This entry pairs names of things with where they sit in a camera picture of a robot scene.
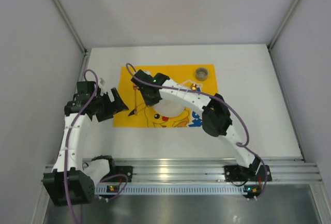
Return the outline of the yellow Pikachu placemat cloth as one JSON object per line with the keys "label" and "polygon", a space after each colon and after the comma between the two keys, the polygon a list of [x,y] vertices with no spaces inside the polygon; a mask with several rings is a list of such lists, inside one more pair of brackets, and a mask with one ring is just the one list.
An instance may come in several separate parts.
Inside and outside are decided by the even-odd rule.
{"label": "yellow Pikachu placemat cloth", "polygon": [[[195,70],[199,67],[205,67],[209,71],[209,76],[205,81],[198,81],[195,78]],[[165,66],[138,66],[137,70],[148,71],[154,76],[156,73],[162,73],[169,76],[175,82],[186,87],[192,84],[197,85],[198,91],[203,91],[214,95],[218,92],[217,78],[215,75],[214,65],[165,65]],[[147,107],[142,95],[137,90],[137,111],[134,115],[134,90],[131,82],[132,76],[126,67],[122,67],[119,78],[118,92],[123,102],[129,108],[128,111],[116,114],[113,119],[114,127],[133,127],[133,128],[175,128],[175,127],[201,127],[202,119],[194,111],[185,108],[183,113],[177,117],[165,117],[158,114],[153,107]]]}

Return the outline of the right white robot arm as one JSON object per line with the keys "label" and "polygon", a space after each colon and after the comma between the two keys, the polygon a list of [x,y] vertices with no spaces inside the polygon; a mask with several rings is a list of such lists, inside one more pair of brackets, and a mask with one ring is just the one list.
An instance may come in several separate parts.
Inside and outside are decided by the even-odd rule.
{"label": "right white robot arm", "polygon": [[202,128],[208,135],[224,140],[234,151],[241,170],[252,176],[256,176],[260,168],[267,170],[261,157],[248,148],[250,135],[245,122],[221,95],[193,91],[161,73],[151,76],[138,70],[131,76],[147,106],[169,100],[192,110],[201,118]]}

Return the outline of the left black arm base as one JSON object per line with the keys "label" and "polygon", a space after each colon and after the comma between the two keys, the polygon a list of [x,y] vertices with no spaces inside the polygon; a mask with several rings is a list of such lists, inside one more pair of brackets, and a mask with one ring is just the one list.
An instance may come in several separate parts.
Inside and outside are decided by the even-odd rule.
{"label": "left black arm base", "polygon": [[110,173],[104,176],[101,182],[122,182],[125,183],[128,178],[128,182],[132,181],[133,176],[133,166],[116,166]]}

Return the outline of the copper spoon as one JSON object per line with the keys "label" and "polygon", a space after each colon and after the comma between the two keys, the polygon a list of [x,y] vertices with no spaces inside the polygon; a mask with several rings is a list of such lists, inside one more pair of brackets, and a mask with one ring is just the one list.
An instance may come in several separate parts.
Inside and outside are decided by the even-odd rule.
{"label": "copper spoon", "polygon": [[191,85],[191,89],[192,89],[193,91],[195,91],[195,90],[197,89],[197,85],[196,85],[196,84],[192,84],[192,85]]}

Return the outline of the white paper plate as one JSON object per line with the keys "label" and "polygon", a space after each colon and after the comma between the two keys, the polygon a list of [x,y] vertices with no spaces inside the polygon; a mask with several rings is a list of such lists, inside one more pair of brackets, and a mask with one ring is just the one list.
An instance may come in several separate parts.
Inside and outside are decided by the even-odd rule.
{"label": "white paper plate", "polygon": [[177,117],[183,113],[185,107],[174,101],[163,99],[153,105],[153,109],[162,116]]}

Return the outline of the copper fork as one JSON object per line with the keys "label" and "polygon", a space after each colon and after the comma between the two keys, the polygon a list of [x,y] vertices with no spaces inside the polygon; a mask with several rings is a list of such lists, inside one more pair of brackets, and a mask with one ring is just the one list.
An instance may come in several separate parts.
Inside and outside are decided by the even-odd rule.
{"label": "copper fork", "polygon": [[133,85],[133,90],[134,90],[134,115],[138,114],[137,111],[137,90],[138,87],[136,85]]}

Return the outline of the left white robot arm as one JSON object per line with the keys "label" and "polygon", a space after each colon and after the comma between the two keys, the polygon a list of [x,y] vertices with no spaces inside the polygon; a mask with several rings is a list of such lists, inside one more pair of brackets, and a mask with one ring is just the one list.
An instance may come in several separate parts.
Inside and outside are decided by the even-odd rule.
{"label": "left white robot arm", "polygon": [[65,129],[57,160],[42,180],[56,206],[91,203],[96,185],[107,177],[114,177],[117,171],[110,155],[96,156],[83,168],[83,150],[94,117],[103,122],[127,111],[128,107],[116,88],[105,92],[101,84],[80,81],[77,90],[64,107]]}

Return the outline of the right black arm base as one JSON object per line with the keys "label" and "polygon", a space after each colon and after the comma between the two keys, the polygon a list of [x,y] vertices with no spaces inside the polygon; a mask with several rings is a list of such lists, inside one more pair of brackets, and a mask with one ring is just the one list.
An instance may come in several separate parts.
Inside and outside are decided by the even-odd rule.
{"label": "right black arm base", "polygon": [[271,182],[272,175],[268,165],[263,165],[259,158],[255,158],[253,163],[248,167],[239,165],[224,166],[225,181],[230,183],[247,183],[262,181]]}

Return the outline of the small grey cup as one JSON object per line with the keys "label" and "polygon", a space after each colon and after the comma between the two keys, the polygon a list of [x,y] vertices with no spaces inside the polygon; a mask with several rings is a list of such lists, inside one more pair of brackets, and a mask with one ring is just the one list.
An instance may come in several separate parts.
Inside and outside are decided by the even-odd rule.
{"label": "small grey cup", "polygon": [[195,70],[195,78],[198,81],[205,81],[209,76],[209,71],[205,67],[199,67]]}

